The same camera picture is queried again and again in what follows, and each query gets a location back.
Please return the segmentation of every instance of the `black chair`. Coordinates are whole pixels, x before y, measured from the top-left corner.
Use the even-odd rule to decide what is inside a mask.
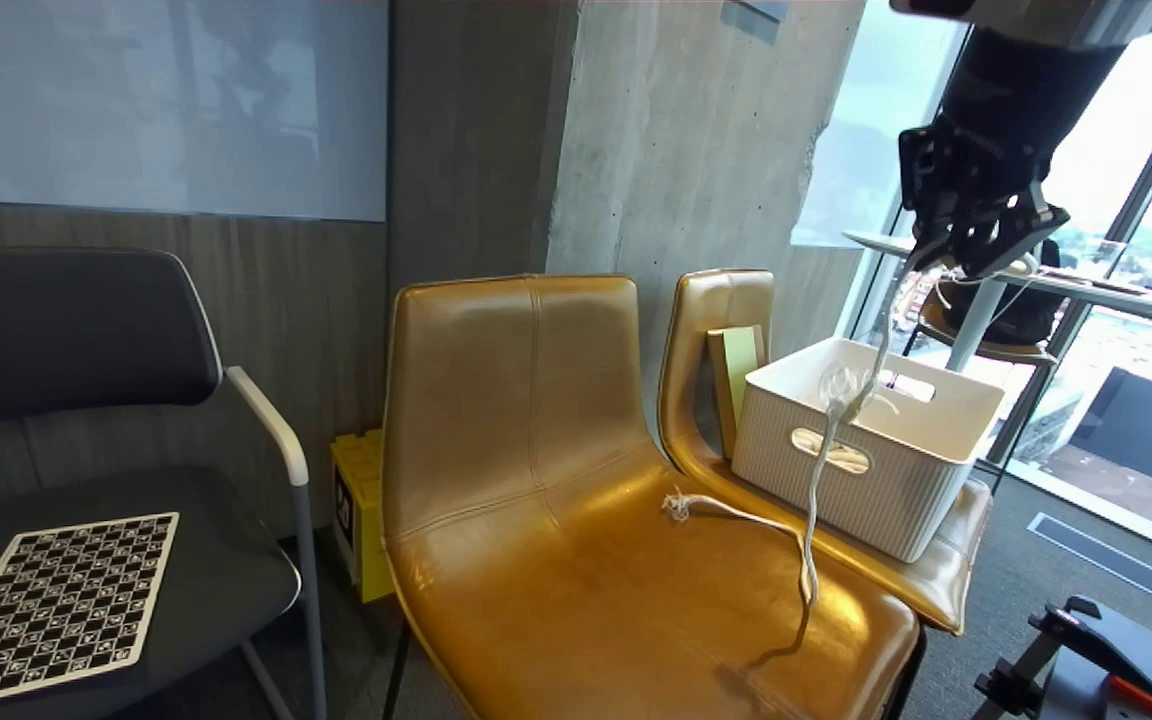
[[[206,406],[223,384],[283,462],[295,566],[247,512],[244,487],[217,469],[152,469],[0,498],[0,551],[28,528],[181,512],[142,660],[10,698],[0,716],[107,716],[237,648],[290,716],[252,637],[295,604],[308,626],[308,704],[316,716],[327,714],[305,449],[247,373],[222,363],[185,265],[123,249],[0,249],[0,424],[116,406]]]

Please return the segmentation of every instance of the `white bin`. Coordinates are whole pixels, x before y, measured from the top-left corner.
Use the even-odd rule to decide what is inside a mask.
[[[810,510],[828,387],[864,384],[867,346],[821,340],[745,377],[738,478]],[[821,522],[913,566],[952,510],[1006,392],[904,356],[886,356],[880,384],[839,430],[821,478]]]

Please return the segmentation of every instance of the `chair backrest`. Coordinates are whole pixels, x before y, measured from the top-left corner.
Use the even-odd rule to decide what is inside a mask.
[[[626,275],[409,290],[390,346],[383,536],[397,572],[409,540],[441,524],[550,524],[599,494],[581,485],[662,462],[640,418]]]
[[[222,353],[176,256],[0,249],[0,420],[217,387]]]
[[[714,330],[759,330],[770,350],[774,273],[702,268],[685,273],[671,304],[671,336],[662,373],[662,443],[688,478],[729,478],[726,452],[702,432],[695,387]]]

